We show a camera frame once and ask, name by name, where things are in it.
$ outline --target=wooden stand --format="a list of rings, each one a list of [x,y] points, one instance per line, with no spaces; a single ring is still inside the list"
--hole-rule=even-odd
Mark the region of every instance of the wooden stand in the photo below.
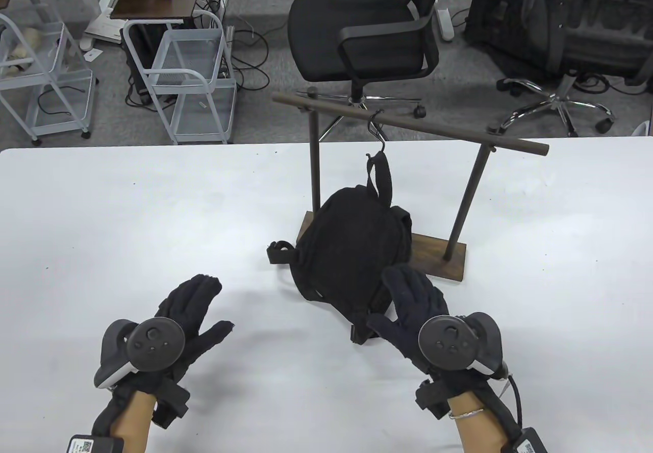
[[[307,211],[297,235],[298,242],[312,221],[313,212]],[[449,261],[444,259],[447,245],[448,241],[445,239],[413,234],[413,257],[411,257],[410,265],[427,275],[462,281],[465,272],[467,245],[457,242],[453,250],[453,256]]]
[[[469,181],[465,189],[465,194],[460,202],[456,220],[451,229],[448,240],[437,239],[434,237],[413,234],[413,257],[410,264],[415,269],[432,276],[446,278],[447,280],[462,281],[465,271],[465,255],[467,245],[458,242],[462,226],[469,213],[469,207],[476,194],[476,188],[479,185],[485,164],[487,164],[490,153],[496,152],[496,147],[517,150],[518,152],[528,152],[536,155],[546,155],[548,145],[534,143],[532,141],[521,140],[518,138],[504,138],[492,136],[485,133],[468,131],[465,129],[451,127],[441,127],[428,124],[422,120],[412,120],[390,116],[384,113],[374,113],[372,117],[368,112],[359,108],[348,108],[329,101],[317,100],[318,94],[315,87],[308,89],[308,98],[301,98],[289,94],[272,94],[272,100],[276,103],[296,106],[308,111],[308,129],[309,129],[309,146],[311,152],[311,194],[313,201],[313,211],[307,211],[304,215],[302,226],[299,230],[297,240],[306,231],[313,221],[313,213],[319,210],[320,204],[320,144],[319,144],[319,112],[334,113],[339,116],[357,118],[359,120],[371,121],[375,117],[382,124],[389,124],[394,127],[413,130],[416,132],[432,133],[436,135],[448,136],[459,140],[473,141],[480,144],[479,152],[476,155],[476,161],[471,169]]]

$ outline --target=floor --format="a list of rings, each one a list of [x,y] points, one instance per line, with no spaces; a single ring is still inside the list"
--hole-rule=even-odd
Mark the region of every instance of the floor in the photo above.
[[[19,5],[23,0],[14,0]],[[90,19],[80,0],[55,0],[61,14],[74,33],[80,33]],[[471,0],[452,0],[452,12],[469,6]],[[307,141],[307,119],[296,108],[274,104],[270,95],[275,91],[292,92],[305,89],[307,84],[299,75],[292,61],[283,27],[292,0],[229,0],[229,21],[238,29],[254,27],[259,33],[280,28],[266,35],[270,43],[270,56],[262,67],[270,76],[270,85],[263,91],[241,91],[238,96],[235,117],[235,143],[266,143]],[[460,22],[464,14],[455,21]],[[436,71],[422,80],[371,85],[368,94],[392,96],[421,96],[428,115],[426,120],[436,120],[452,126],[483,131],[489,124],[498,122],[511,110],[534,102],[534,96],[513,98],[496,91],[496,81],[502,77],[490,58],[478,49],[470,47],[459,34],[451,43],[440,43],[440,62]],[[240,38],[247,40],[248,33]],[[93,135],[89,140],[79,133],[63,133],[46,136],[42,147],[90,146],[90,145],[168,145],[168,138],[156,113],[128,108],[124,96],[128,88],[129,69],[124,63],[124,53],[117,45],[98,45],[104,53],[91,67],[100,78],[96,110],[93,117]],[[252,62],[264,56],[264,49],[235,45],[235,55]],[[263,85],[263,76],[256,72],[245,73],[245,85]],[[320,91],[347,92],[346,84],[320,85]],[[574,92],[578,99],[599,100],[612,108],[617,123],[611,135],[630,135],[635,127],[650,115],[651,97],[626,96],[610,91],[601,96],[586,96]],[[26,107],[23,91],[7,94],[7,99],[19,110]],[[394,110],[410,115],[408,107]],[[596,135],[593,125],[600,115],[584,110],[574,111],[574,124],[581,136]],[[434,138],[427,134],[413,133],[386,127],[390,140],[414,140]],[[511,136],[545,138],[564,136],[565,131],[557,116],[539,115],[523,120],[510,129]],[[369,140],[362,122],[343,122],[329,137],[330,141]],[[19,128],[4,108],[0,108],[0,150],[12,147],[31,147],[30,138]]]

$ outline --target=silver bracelet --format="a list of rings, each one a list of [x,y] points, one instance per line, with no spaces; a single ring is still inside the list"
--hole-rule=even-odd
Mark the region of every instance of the silver bracelet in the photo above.
[[[468,417],[474,417],[476,414],[480,414],[480,413],[482,413],[484,410],[485,410],[485,409],[476,409],[475,411],[471,411],[471,412],[468,412],[468,413],[460,414],[460,416],[455,416],[455,415],[453,415],[453,414],[451,413],[451,411],[450,411],[448,415],[449,415],[449,418],[450,418],[450,419],[466,419],[466,418],[468,418]]]

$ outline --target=hook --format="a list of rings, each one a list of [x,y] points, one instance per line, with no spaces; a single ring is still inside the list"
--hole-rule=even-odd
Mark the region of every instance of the hook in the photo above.
[[[385,140],[383,140],[383,136],[381,135],[381,129],[383,128],[383,125],[379,124],[379,126],[377,127],[375,124],[373,124],[376,115],[378,115],[379,113],[383,113],[383,110],[382,109],[376,110],[373,114],[369,116],[368,132],[374,135],[376,140],[382,143],[381,152],[383,152],[385,150]]]

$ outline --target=controller button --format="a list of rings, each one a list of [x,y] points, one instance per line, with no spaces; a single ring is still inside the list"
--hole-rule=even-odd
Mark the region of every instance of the controller button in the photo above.
[[[155,329],[154,327],[152,329],[147,330],[147,338],[150,341],[154,341],[155,339],[157,339],[159,337],[159,334],[160,334],[159,330]]]

